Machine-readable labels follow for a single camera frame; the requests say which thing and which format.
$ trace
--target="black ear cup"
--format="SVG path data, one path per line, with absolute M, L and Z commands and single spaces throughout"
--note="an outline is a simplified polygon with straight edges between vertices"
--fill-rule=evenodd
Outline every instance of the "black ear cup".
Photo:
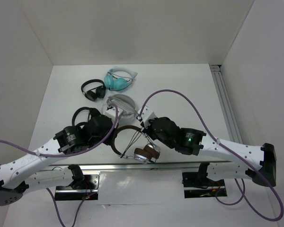
M 96 93 L 93 92 L 93 91 L 91 91 L 91 90 L 87 91 L 87 92 L 84 94 L 84 96 L 85 96 L 88 100 L 90 100 L 90 101 L 92 101 L 92 102 L 94 102 L 94 101 L 97 99 Z
M 104 98 L 105 96 L 105 87 L 104 86 L 99 86 L 97 89 L 96 89 L 96 95 L 98 98 Z

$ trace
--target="gray wall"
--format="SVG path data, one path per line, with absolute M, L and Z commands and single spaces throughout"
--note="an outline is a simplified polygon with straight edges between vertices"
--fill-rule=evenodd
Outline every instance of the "gray wall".
M 221 64 L 254 0 L 19 0 L 54 65 Z
M 222 74 L 244 142 L 275 145 L 276 190 L 284 202 L 284 0 L 255 0 Z M 284 227 L 284 218 L 278 224 Z
M 0 139 L 28 147 L 52 67 L 18 4 L 0 0 Z M 21 155 L 0 145 L 0 164 Z

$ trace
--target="white table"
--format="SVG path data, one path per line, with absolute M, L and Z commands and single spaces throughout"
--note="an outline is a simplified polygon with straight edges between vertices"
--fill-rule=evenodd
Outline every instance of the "white table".
M 87 100 L 80 86 L 88 79 L 102 79 L 114 65 L 54 66 L 36 122 L 30 149 L 35 149 L 71 123 L 75 110 L 82 106 L 101 108 L 103 101 Z M 134 84 L 123 94 L 130 96 L 139 107 L 159 89 L 174 89 L 188 96 L 199 109 L 208 127 L 219 138 L 229 140 L 226 124 L 214 87 L 212 75 L 205 64 L 128 65 L 138 72 Z M 167 116 L 180 127 L 204 130 L 192 108 L 175 94 L 159 94 L 148 106 L 157 116 Z M 118 136 L 117 147 L 126 146 L 132 132 Z M 211 157 L 184 156 L 161 145 L 158 162 L 200 162 Z M 144 146 L 141 140 L 136 144 Z M 72 157 L 60 164 L 121 164 L 110 147 L 101 145 L 85 155 Z M 181 171 L 120 171 L 102 173 L 99 198 L 86 201 L 80 210 L 76 227 L 277 227 L 276 223 L 259 218 L 243 201 L 233 208 L 219 204 L 215 198 L 184 199 Z M 273 216 L 265 188 L 246 182 L 247 196 L 262 213 Z M 226 180 L 228 198 L 240 197 L 233 180 Z M 71 226 L 79 201 L 58 202 L 62 219 Z M 53 202 L 46 190 L 30 193 L 11 204 L 4 227 L 59 227 Z

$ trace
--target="teal headphones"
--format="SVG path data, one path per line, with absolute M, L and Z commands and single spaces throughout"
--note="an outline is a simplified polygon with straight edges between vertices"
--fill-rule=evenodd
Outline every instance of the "teal headphones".
M 114 74 L 114 72 L 118 72 L 118 71 L 127 72 L 131 77 L 122 77 L 122 76 L 118 76 Z M 116 66 L 107 72 L 104 78 L 104 84 L 105 84 L 105 87 L 107 87 L 109 90 L 121 91 L 127 88 L 128 86 L 130 86 L 133 83 L 133 78 L 135 78 L 135 76 L 137 75 L 138 75 L 137 72 L 131 71 L 124 67 Z

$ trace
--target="brown headphones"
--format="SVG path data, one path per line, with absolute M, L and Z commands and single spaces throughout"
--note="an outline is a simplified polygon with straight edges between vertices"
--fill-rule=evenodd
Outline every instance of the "brown headphones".
M 115 147 L 115 138 L 117 137 L 119 132 L 126 130 L 126 129 L 132 129 L 139 133 L 142 133 L 139 127 L 133 126 L 133 125 L 122 126 L 115 131 L 115 136 L 110 146 L 112 150 L 121 157 L 123 156 L 123 154 L 120 151 L 118 151 L 117 148 Z M 143 149 L 136 148 L 133 154 L 134 154 L 134 159 L 137 161 L 140 161 L 143 163 L 153 163 L 151 159 L 154 158 L 155 160 L 157 160 L 160 156 L 160 147 L 150 142 Z

